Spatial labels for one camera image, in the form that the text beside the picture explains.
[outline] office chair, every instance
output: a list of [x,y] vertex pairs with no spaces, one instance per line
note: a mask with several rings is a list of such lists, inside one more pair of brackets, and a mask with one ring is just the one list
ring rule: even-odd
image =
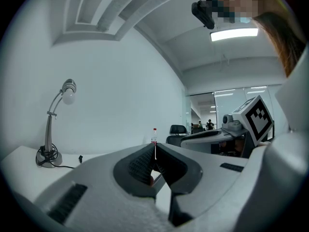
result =
[[166,139],[166,143],[169,145],[175,145],[180,147],[180,141],[184,136],[180,136],[179,134],[187,133],[187,129],[185,126],[181,125],[172,125],[169,130],[170,134],[175,134],[173,136],[168,136]]

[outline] fluorescent light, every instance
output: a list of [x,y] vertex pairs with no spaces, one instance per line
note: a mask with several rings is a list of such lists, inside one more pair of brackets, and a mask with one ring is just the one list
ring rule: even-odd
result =
[[261,86],[261,87],[252,87],[252,88],[267,88],[267,86]]
[[228,95],[233,95],[234,93],[229,93],[229,94],[224,94],[224,95],[215,95],[215,97],[220,97],[220,96],[228,96]]
[[264,92],[265,92],[265,90],[263,90],[263,91],[250,91],[247,94],[264,93]]
[[235,90],[235,89],[228,89],[228,90],[216,91],[215,93],[227,92],[227,91],[233,91],[233,90]]
[[236,37],[257,36],[258,31],[259,29],[229,29],[219,32],[212,32],[211,40],[219,41]]

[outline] ceiling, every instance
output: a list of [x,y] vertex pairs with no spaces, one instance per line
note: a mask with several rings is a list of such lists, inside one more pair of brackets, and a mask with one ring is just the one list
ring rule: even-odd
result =
[[[275,57],[273,46],[260,30],[257,37],[212,42],[210,32],[255,27],[225,23],[213,14],[216,27],[204,28],[191,13],[199,0],[52,0],[52,36],[55,44],[82,40],[120,41],[137,29],[166,59],[178,76],[210,63],[250,57]],[[114,29],[117,17],[123,25]]]
[[190,96],[191,103],[197,105],[197,109],[200,113],[209,113],[215,111],[215,108],[211,108],[215,105],[213,93],[193,95]]

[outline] person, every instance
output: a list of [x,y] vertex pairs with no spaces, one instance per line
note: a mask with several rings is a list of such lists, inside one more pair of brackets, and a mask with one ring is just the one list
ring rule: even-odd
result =
[[231,12],[249,17],[273,43],[288,77],[300,56],[307,39],[294,15],[281,0],[219,0]]
[[208,130],[213,130],[213,126],[214,126],[214,124],[211,122],[211,119],[209,119],[209,120],[208,120],[208,123],[207,123],[207,125],[206,125],[207,129],[208,129]]
[[200,129],[200,128],[203,128],[203,125],[202,125],[202,122],[201,122],[201,121],[198,122],[198,128],[199,128],[199,129]]

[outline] white desk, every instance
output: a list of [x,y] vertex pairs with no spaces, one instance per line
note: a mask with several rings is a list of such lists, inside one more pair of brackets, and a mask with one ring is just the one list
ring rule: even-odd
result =
[[[37,149],[20,146],[9,154],[1,163],[0,168],[10,188],[23,195],[29,201],[35,199],[52,183],[72,171],[70,168],[44,168],[35,162]],[[83,162],[91,158],[102,156],[82,155]],[[80,162],[79,155],[62,154],[62,164],[77,167]],[[152,171],[152,177],[156,179],[160,173]]]

